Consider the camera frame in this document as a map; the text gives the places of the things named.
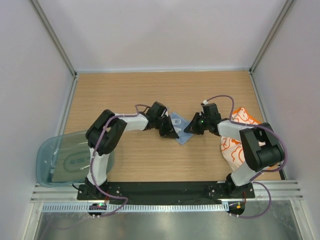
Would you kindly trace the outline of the blue bear towel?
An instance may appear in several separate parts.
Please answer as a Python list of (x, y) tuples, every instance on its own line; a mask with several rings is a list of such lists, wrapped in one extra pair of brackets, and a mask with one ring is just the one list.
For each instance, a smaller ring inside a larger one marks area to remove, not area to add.
[(193, 137), (192, 133), (185, 132), (185, 128), (189, 125), (190, 121), (186, 120), (176, 112), (172, 112), (170, 114), (170, 118), (171, 118), (171, 122), (174, 127), (174, 130), (178, 135), (178, 138), (176, 139), (176, 141), (180, 145), (184, 145)]

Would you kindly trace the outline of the orange and white towel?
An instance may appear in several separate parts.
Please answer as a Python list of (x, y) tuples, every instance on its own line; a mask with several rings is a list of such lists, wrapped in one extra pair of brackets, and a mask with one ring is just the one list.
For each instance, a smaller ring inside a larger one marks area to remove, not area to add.
[[(232, 113), (231, 119), (243, 124), (261, 124), (261, 122), (252, 117), (244, 107), (235, 110)], [(234, 138), (222, 136), (220, 138), (220, 151), (222, 157), (233, 171), (237, 170), (245, 162), (243, 146), (240, 141)]]

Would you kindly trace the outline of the translucent blue plastic bin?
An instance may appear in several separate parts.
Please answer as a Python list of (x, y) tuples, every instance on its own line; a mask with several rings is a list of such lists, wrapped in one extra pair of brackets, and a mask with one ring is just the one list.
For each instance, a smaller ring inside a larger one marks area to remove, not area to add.
[(55, 136), (39, 148), (37, 182), (46, 188), (84, 182), (90, 174), (91, 153), (86, 130)]

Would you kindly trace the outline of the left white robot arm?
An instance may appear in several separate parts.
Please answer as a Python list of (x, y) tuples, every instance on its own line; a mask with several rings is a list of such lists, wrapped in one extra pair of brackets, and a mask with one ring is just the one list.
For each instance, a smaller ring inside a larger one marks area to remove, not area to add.
[(86, 132), (90, 150), (89, 173), (85, 179), (88, 194), (101, 200), (106, 194), (107, 167), (123, 133), (156, 129), (162, 138), (178, 139), (166, 107), (149, 108), (135, 114), (116, 114), (107, 109), (101, 113)]

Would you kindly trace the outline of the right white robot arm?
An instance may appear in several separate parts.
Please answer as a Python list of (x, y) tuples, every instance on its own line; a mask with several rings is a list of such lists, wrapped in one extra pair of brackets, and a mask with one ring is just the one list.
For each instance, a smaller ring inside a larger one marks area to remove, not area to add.
[(232, 169), (225, 180), (231, 198), (242, 196), (258, 176), (278, 172), (287, 162), (285, 144), (271, 125), (257, 121), (245, 108), (225, 119), (218, 113), (197, 112), (184, 129), (194, 135), (205, 131), (220, 137), (220, 152)]

